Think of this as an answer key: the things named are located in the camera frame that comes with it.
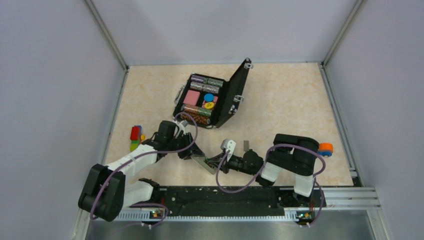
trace metal bracket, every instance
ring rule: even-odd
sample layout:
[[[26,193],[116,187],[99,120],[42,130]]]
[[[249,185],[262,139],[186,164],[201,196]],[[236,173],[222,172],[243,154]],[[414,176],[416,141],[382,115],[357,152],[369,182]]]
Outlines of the metal bracket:
[[[242,103],[244,100],[245,100],[244,96],[240,96],[240,95],[234,96],[234,102],[236,102],[236,103],[238,103],[238,102]]]
[[[244,142],[243,142],[243,151],[247,152],[247,151],[249,151],[249,149],[251,149],[249,147],[249,140],[244,140]]]
[[[236,142],[227,138],[224,141],[222,141],[221,149],[224,150],[225,152],[229,151],[229,153],[226,157],[226,161],[228,162],[230,160],[231,156],[233,156],[234,149],[236,149]]]
[[[205,156],[192,156],[191,159],[198,163],[202,168],[206,169],[206,171],[208,171],[210,174],[215,174],[217,172],[216,168],[210,167],[208,164],[206,164]]]
[[[179,88],[178,93],[176,94],[175,99],[173,100],[173,102],[174,102],[175,104],[178,104],[178,100],[180,100],[180,94],[181,94],[181,92],[184,90],[184,87],[185,87],[185,86],[186,86],[186,85],[183,85],[182,87],[180,87],[180,88]]]
[[[244,68],[245,68],[245,69],[253,69],[253,64],[251,64],[251,63],[247,63],[247,62],[246,62],[246,63],[244,64]]]

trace cable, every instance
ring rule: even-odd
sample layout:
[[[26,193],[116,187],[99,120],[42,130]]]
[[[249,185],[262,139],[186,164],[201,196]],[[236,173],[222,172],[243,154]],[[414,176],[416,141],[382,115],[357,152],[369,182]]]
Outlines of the cable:
[[[316,214],[316,217],[315,217],[315,219],[310,223],[310,224],[308,224],[308,226],[309,227],[312,227],[315,223],[316,223],[316,221],[317,221],[317,219],[320,217],[320,215],[321,215],[321,210],[323,209],[323,206],[324,206],[324,199],[325,199],[325,197],[324,197],[324,191],[323,191],[323,189],[322,189],[322,187],[321,187],[321,185],[319,185],[318,184],[318,182],[317,182],[317,179],[316,179],[316,177],[317,177],[317,175],[319,175],[319,174],[321,174],[322,172],[324,172],[324,170],[326,169],[326,161],[324,160],[324,158],[321,156],[321,155],[319,155],[318,153],[316,153],[316,152],[314,152],[314,151],[312,151],[312,150],[310,150],[310,149],[308,149],[308,148],[305,148],[305,147],[302,147],[302,146],[298,146],[298,145],[293,145],[293,144],[285,144],[285,143],[280,143],[280,144],[276,144],[276,145],[274,145],[274,146],[272,146],[272,147],[270,147],[269,149],[268,149],[268,151],[266,151],[266,156],[265,156],[265,159],[263,160],[263,165],[262,165],[262,167],[259,169],[259,171],[253,176],[253,178],[245,185],[245,186],[243,186],[243,187],[241,187],[241,188],[239,188],[239,189],[237,189],[237,190],[234,190],[234,191],[230,191],[230,190],[227,190],[227,189],[225,189],[225,188],[223,188],[221,185],[220,185],[220,182],[219,182],[219,180],[218,180],[218,174],[219,174],[219,172],[220,172],[220,168],[221,168],[221,166],[223,165],[223,163],[224,163],[224,161],[225,161],[225,159],[227,158],[227,156],[228,156],[228,154],[230,153],[230,151],[227,151],[222,157],[221,157],[221,159],[220,159],[220,161],[219,161],[219,165],[218,165],[218,168],[217,168],[217,171],[216,171],[216,175],[215,175],[215,180],[216,180],[216,185],[218,186],[218,188],[221,190],[221,191],[223,191],[224,193],[228,193],[228,194],[236,194],[236,193],[239,193],[239,192],[241,192],[241,191],[243,191],[243,190],[245,190],[246,188],[248,188],[249,187],[249,185],[250,184],[252,184],[253,183],[253,181],[259,176],[259,174],[261,174],[261,172],[262,172],[262,170],[264,169],[264,167],[265,167],[265,164],[267,163],[267,160],[268,160],[268,154],[272,151],[272,150],[274,150],[274,149],[276,149],[276,148],[294,148],[294,149],[299,149],[299,150],[302,150],[302,151],[305,151],[305,152],[307,152],[307,153],[309,153],[309,154],[312,154],[312,155],[314,155],[316,158],[318,158],[320,161],[321,161],[321,163],[322,163],[322,167],[321,167],[321,169],[319,170],[319,171],[317,171],[316,173],[314,173],[313,175],[312,175],[312,177],[313,177],[313,185],[315,186],[315,184],[318,186],[318,188],[319,188],[319,191],[320,191],[320,193],[321,193],[321,203],[320,203],[320,205],[319,205],[319,210],[318,210],[318,213]]]
[[[191,121],[193,122],[193,124],[194,124],[194,127],[195,127],[195,130],[196,130],[196,134],[195,134],[195,136],[194,136],[194,138],[193,138],[193,141],[188,145],[188,146],[186,146],[186,147],[184,147],[184,148],[182,148],[182,149],[179,149],[179,150],[172,150],[172,151],[148,151],[148,152],[143,152],[143,153],[141,153],[141,154],[139,154],[139,155],[137,155],[137,156],[135,156],[133,159],[134,160],[136,160],[136,159],[138,159],[138,158],[141,158],[141,157],[143,157],[143,156],[146,156],[146,155],[149,155],[149,154],[174,154],[174,153],[179,153],[179,152],[183,152],[183,151],[185,151],[185,150],[187,150],[187,149],[189,149],[193,144],[195,144],[195,141],[196,141],[196,139],[198,138],[198,133],[199,133],[199,129],[198,129],[198,125],[196,124],[196,121],[195,121],[195,119],[192,117],[192,116],[190,116],[189,114],[187,114],[187,113],[185,113],[185,112],[180,112],[180,113],[177,113],[175,116],[174,116],[174,119],[177,119],[177,117],[179,116],[179,115],[181,115],[181,114],[184,114],[184,115],[187,115],[188,117],[190,117],[190,119],[191,119]],[[102,186],[101,186],[101,188],[100,188],[100,190],[98,191],[98,194],[97,194],[97,196],[95,197],[95,199],[94,199],[94,202],[93,202],[93,205],[92,205],[92,207],[91,207],[91,210],[90,210],[90,219],[91,220],[95,220],[95,219],[97,219],[98,217],[97,216],[94,216],[94,211],[95,211],[95,209],[96,209],[96,206],[97,206],[97,203],[99,202],[99,199],[100,199],[100,196],[102,195],[102,193],[105,191],[105,188],[106,188],[106,186],[108,185],[108,183],[109,183],[109,181],[111,180],[111,178],[113,177],[113,175],[115,175],[117,172],[119,172],[121,169],[123,169],[125,166],[127,166],[128,164],[130,164],[131,162],[133,162],[133,159],[130,159],[130,160],[128,160],[128,161],[126,161],[126,162],[124,162],[122,165],[120,165],[119,167],[117,167],[115,170],[113,170],[113,172],[106,178],[106,180],[104,181],[104,183],[102,184]]]
[[[265,156],[265,159],[263,160],[263,165],[260,167],[260,169],[259,169],[259,171],[257,171],[257,173],[253,176],[253,178],[245,185],[245,186],[243,186],[243,187],[241,187],[241,188],[239,188],[239,189],[237,189],[237,190],[234,190],[234,191],[230,191],[230,190],[227,190],[227,189],[225,189],[225,188],[223,188],[221,185],[220,185],[220,181],[218,180],[218,174],[220,173],[220,169],[221,169],[221,166],[223,165],[223,163],[224,163],[224,161],[225,161],[225,159],[227,158],[227,156],[228,156],[228,154],[230,153],[230,151],[227,151],[222,157],[221,157],[221,159],[220,159],[220,161],[219,161],[219,165],[218,165],[218,168],[217,168],[217,171],[216,171],[216,174],[215,174],[215,181],[216,181],[216,185],[218,186],[218,188],[221,190],[221,191],[223,191],[224,193],[228,193],[228,194],[236,194],[236,193],[239,193],[239,192],[241,192],[241,191],[243,191],[243,190],[245,190],[245,189],[247,189],[248,187],[249,187],[249,185],[250,184],[252,184],[253,183],[253,181],[259,176],[259,174],[261,174],[262,173],[262,170],[264,169],[264,167],[265,167],[265,164],[267,163],[267,160],[268,160],[268,154],[272,151],[272,150],[274,150],[274,149],[276,149],[276,148],[295,148],[295,149],[299,149],[299,150],[302,150],[302,151],[305,151],[305,152],[307,152],[307,153],[309,153],[309,154],[312,154],[312,155],[314,155],[316,158],[318,158],[319,160],[321,160],[321,162],[322,162],[322,168],[321,168],[321,170],[319,170],[319,171],[317,171],[316,173],[314,173],[313,174],[313,177],[315,178],[315,176],[317,176],[318,174],[321,174],[322,172],[324,172],[324,170],[326,169],[326,162],[324,161],[324,158],[321,156],[321,155],[319,155],[318,153],[316,153],[316,152],[314,152],[314,151],[312,151],[312,150],[310,150],[310,149],[308,149],[308,148],[306,148],[306,147],[302,147],[302,146],[298,146],[298,145],[293,145],[293,144],[285,144],[285,143],[280,143],[280,144],[276,144],[276,145],[274,145],[274,146],[272,146],[272,147],[270,147],[269,149],[268,149],[268,151],[266,151],[266,156]]]

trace blue disk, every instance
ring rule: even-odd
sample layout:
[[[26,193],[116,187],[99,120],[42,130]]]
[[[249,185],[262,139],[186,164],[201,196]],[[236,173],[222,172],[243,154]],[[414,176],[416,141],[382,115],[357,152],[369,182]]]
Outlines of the blue disk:
[[[208,93],[203,97],[204,101],[209,103],[214,101],[214,95]]]

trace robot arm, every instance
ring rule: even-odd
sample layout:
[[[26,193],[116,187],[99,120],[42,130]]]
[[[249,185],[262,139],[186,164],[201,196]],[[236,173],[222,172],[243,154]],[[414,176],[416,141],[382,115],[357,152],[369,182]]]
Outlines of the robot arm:
[[[153,137],[143,141],[133,152],[106,166],[101,164],[94,165],[85,181],[78,200],[78,207],[90,212],[102,184],[114,170],[124,164],[126,165],[111,177],[96,204],[94,214],[110,222],[118,216],[123,207],[129,207],[137,202],[148,201],[154,188],[159,186],[157,183],[148,179],[140,179],[136,183],[127,186],[126,184],[139,171],[167,155],[163,152],[187,147],[193,138],[190,133],[186,132],[186,126],[187,121],[185,120],[182,122],[164,120],[160,123],[159,129]],[[192,149],[200,151],[193,144],[183,154],[178,153],[179,157],[189,158],[190,154],[194,152]]]
[[[289,144],[306,148],[315,153],[318,152],[319,143],[309,137],[294,136],[287,134],[277,134],[274,139],[274,145]],[[212,167],[217,167],[218,163],[227,151],[229,151],[227,161],[222,164],[221,171],[225,174],[229,169],[238,172],[255,175],[264,165],[262,157],[258,156],[256,152],[249,149],[245,152],[243,157],[233,155],[236,143],[232,140],[226,139],[222,142],[221,149],[223,152],[213,158],[206,160],[206,163]],[[294,192],[309,197],[314,188],[314,165],[316,157],[312,154],[292,147],[279,147],[268,154],[266,164],[256,178],[262,186],[272,186],[283,169],[294,173]]]

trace red block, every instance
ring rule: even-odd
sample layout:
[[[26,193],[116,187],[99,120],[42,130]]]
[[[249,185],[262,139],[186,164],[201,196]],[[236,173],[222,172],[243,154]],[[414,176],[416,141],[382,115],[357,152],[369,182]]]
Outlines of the red block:
[[[140,127],[139,126],[133,126],[131,128],[131,135],[129,136],[129,139],[131,141],[138,140],[140,137]]]

